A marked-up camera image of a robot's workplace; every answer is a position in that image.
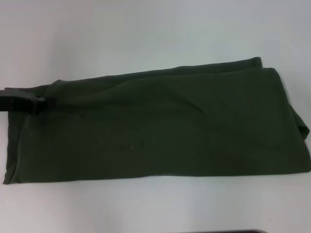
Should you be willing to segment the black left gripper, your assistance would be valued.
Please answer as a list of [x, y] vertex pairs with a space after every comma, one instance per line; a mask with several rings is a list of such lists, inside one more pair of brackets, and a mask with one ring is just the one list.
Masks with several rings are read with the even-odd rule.
[[42, 112], [53, 110], [56, 99], [34, 96], [21, 90], [5, 89], [0, 91], [1, 112], [25, 112], [35, 116]]

